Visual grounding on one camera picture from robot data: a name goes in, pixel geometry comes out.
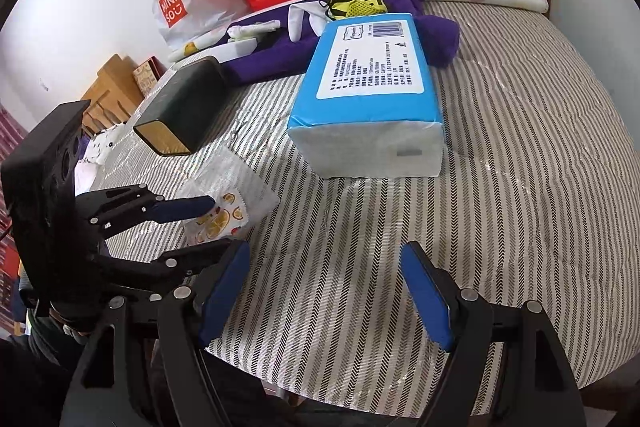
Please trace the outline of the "person's left hand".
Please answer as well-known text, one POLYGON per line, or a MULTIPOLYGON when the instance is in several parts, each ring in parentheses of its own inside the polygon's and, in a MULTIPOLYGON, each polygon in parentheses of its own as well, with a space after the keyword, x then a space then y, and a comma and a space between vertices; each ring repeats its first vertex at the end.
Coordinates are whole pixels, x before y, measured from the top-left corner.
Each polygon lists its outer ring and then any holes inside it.
POLYGON ((96 314, 86 307, 68 303, 49 303, 49 315, 62 325, 63 332, 73 340, 86 343, 96 329, 96 314))

